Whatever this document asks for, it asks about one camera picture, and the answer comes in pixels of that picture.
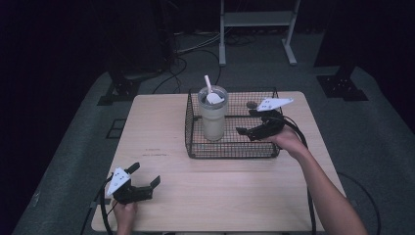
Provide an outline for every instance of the drink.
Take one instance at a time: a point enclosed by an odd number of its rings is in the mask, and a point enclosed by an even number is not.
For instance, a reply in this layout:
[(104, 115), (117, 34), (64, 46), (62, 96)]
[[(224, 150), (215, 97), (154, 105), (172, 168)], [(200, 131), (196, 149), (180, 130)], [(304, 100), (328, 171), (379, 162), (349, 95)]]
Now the drink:
[(199, 111), (203, 119), (204, 136), (207, 140), (215, 141), (223, 137), (225, 130), (225, 115), (228, 111), (228, 93), (220, 86), (212, 86), (212, 92), (223, 98), (218, 104), (211, 104), (207, 100), (208, 88), (198, 93)]

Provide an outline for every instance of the white straw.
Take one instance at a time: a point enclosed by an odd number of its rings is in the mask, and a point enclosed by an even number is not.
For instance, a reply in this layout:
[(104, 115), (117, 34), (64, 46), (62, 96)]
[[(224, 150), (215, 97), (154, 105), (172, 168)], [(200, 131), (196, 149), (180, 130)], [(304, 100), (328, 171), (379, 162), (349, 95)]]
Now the white straw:
[(211, 85), (210, 85), (210, 81), (209, 81), (207, 75), (205, 75), (205, 81), (207, 82), (207, 93), (210, 94), (211, 93)]

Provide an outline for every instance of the wooden table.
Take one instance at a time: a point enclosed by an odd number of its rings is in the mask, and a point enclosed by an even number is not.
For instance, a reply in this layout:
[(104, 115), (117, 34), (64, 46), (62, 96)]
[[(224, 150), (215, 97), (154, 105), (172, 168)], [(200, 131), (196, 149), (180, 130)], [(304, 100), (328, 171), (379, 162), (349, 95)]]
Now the wooden table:
[[(305, 97), (283, 107), (305, 135), (311, 153), (329, 178), (344, 189)], [(306, 184), (299, 164), (286, 151), (274, 159), (194, 160), (184, 141), (187, 95), (139, 95), (134, 99), (110, 173), (139, 162), (132, 185), (161, 184), (150, 201), (139, 202), (134, 230), (169, 232), (309, 231)], [(323, 230), (316, 215), (317, 230)], [(114, 214), (110, 226), (116, 230)], [(96, 209), (92, 228), (105, 230)]]

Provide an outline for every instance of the wire basket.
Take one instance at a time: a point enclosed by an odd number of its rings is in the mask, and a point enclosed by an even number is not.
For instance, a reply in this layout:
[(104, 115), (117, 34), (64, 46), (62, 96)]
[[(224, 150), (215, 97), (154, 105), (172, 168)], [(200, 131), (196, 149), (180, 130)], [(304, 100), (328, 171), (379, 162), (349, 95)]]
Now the wire basket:
[(252, 117), (249, 106), (260, 104), (264, 98), (277, 98), (275, 88), (225, 88), (229, 95), (228, 113), (225, 116), (224, 135), (220, 140), (204, 137), (202, 116), (199, 112), (198, 92), (190, 89), (185, 121), (185, 144), (192, 159), (269, 159), (276, 158), (279, 148), (270, 142), (253, 141), (239, 135), (236, 127), (247, 129), (262, 124), (260, 117)]

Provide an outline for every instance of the gray carpet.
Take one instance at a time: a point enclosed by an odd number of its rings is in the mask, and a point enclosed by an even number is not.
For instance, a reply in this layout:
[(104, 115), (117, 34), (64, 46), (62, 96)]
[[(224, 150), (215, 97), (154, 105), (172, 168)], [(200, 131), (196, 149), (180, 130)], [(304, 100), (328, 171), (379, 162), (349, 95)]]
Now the gray carpet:
[[(218, 85), (223, 87), (275, 86), (280, 91), (305, 94), (337, 171), (355, 178), (372, 195), (382, 219), (382, 234), (413, 234), (415, 230), (415, 138), (381, 93), (375, 79), (357, 68), (351, 78), (369, 101), (345, 102), (326, 98), (316, 75), (332, 74), (337, 68), (314, 68), (321, 34), (295, 34), (292, 46), (298, 65), (288, 64), (281, 35), (257, 36), (243, 47), (227, 47), (227, 66), (221, 69)], [(186, 48), (206, 40), (200, 36), (179, 36)], [(217, 44), (205, 47), (217, 55)], [(181, 56), (187, 67), (164, 83), (156, 93), (186, 93), (205, 86), (219, 75), (216, 58), (199, 51)], [(173, 72), (183, 69), (176, 61)], [(151, 94), (165, 79), (142, 82), (139, 93)], [(97, 78), (74, 117), (36, 194), (18, 224), (15, 234), (78, 234), (90, 203), (105, 180), (113, 160), (117, 139), (106, 138), (116, 118), (127, 118), (131, 102), (97, 106), (111, 80), (104, 73)], [(355, 205), (370, 234), (378, 227), (374, 208), (364, 192), (341, 176), (348, 198)], [(84, 234), (94, 232), (89, 221)]]

